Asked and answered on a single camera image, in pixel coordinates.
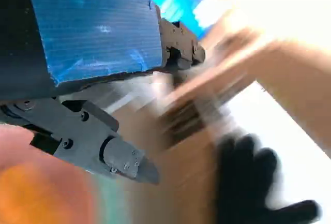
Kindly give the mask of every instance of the bolt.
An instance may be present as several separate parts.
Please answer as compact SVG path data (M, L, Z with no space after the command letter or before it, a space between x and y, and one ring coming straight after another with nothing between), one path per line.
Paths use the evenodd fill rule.
M125 165L124 165L124 170L129 170L129 168L130 168L130 165L129 165L129 163L126 163Z

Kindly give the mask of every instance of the orange object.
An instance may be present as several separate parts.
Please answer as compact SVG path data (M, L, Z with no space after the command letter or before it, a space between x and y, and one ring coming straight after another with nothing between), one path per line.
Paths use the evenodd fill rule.
M32 137L0 125L0 222L98 223L90 175L30 146Z

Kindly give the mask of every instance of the black plastic part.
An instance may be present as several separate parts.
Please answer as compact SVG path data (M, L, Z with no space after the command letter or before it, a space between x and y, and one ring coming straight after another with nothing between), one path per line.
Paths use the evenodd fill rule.
M114 138L113 136L109 136L108 138L106 138L100 147L99 159L105 165L106 165L106 162L104 161L104 158L103 158L104 149L106 148L108 142L111 141L113 138Z
M60 145L60 142L58 142L57 140L53 139L50 136L42 135L41 133L36 133L30 145L44 151L45 153L54 155L58 146Z
M162 68L167 64L168 57L165 51L162 66L143 73L119 73L70 81L55 87L47 70L31 0L0 0L0 101L2 104L70 94L96 83L151 74L155 70L172 71Z

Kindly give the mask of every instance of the gloved hand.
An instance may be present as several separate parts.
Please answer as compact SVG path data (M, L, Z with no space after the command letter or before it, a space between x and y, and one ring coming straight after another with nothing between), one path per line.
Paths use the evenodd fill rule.
M274 181L277 155L270 149L254 152L256 142L245 136L227 137L219 150L217 224L308 224L319 215L312 200L271 210L265 199Z

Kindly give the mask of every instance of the blue duct tape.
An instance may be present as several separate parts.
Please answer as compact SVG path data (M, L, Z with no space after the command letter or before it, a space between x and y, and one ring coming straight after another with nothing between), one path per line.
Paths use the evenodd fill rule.
M162 64L150 0L32 0L48 71L63 82Z

